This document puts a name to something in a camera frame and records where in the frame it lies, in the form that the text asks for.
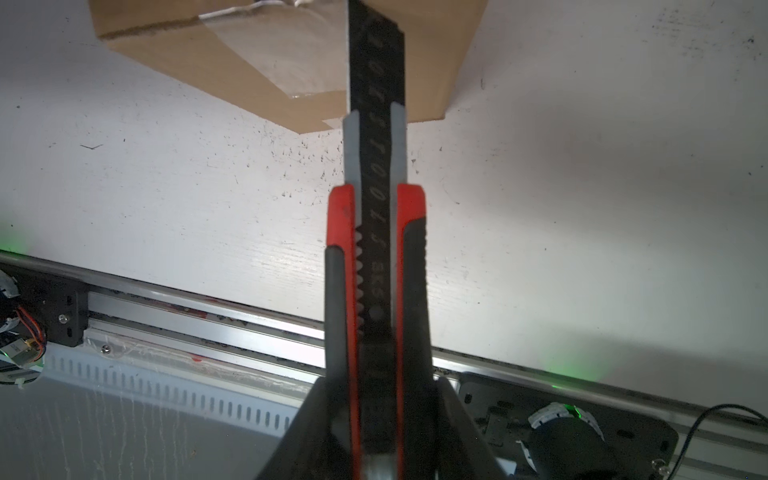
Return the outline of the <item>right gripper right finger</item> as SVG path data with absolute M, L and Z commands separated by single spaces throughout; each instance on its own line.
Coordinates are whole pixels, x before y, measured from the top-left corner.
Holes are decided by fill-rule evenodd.
M 506 472 L 481 437 L 451 383 L 439 377 L 436 392 L 437 478 L 506 479 Z

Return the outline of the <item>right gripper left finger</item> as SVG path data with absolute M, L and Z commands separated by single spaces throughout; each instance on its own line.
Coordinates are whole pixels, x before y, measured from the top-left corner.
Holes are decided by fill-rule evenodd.
M 257 479 L 352 479 L 349 409 L 319 378 Z

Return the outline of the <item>red black utility knife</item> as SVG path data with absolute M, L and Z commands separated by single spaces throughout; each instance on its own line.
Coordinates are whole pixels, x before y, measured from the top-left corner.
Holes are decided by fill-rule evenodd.
M 426 300 L 426 200 L 407 180 L 405 37 L 346 5 L 344 182 L 325 250 L 329 466 L 336 478 L 432 479 L 436 400 Z

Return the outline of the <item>brown cardboard express box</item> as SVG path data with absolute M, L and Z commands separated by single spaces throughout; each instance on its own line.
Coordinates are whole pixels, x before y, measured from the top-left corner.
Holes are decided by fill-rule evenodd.
M 376 1 L 405 37 L 410 122 L 445 116 L 482 1 Z M 110 50 L 298 134 L 347 112 L 342 1 L 93 1 Z

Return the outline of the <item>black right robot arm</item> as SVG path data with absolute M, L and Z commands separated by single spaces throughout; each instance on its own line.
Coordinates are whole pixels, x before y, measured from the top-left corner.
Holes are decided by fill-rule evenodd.
M 365 465 L 345 445 L 346 419 L 324 378 L 308 397 L 261 479 L 505 479 L 508 474 L 445 378 L 416 395 L 398 396 L 395 470 Z M 584 411 L 563 404 L 538 418 L 524 441 L 541 479 L 613 479 L 619 467 L 611 448 L 587 423 Z

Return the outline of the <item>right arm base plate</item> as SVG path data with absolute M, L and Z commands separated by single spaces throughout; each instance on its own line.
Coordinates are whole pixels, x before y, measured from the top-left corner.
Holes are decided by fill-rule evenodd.
M 475 374 L 458 394 L 509 479 L 664 479 L 678 435 L 666 422 Z

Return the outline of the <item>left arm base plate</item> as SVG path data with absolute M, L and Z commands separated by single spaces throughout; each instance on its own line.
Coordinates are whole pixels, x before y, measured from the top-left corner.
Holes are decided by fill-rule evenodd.
M 75 347 L 88 326 L 88 288 L 85 283 L 26 268 L 1 265 L 1 327 L 31 338 L 26 323 L 46 343 Z

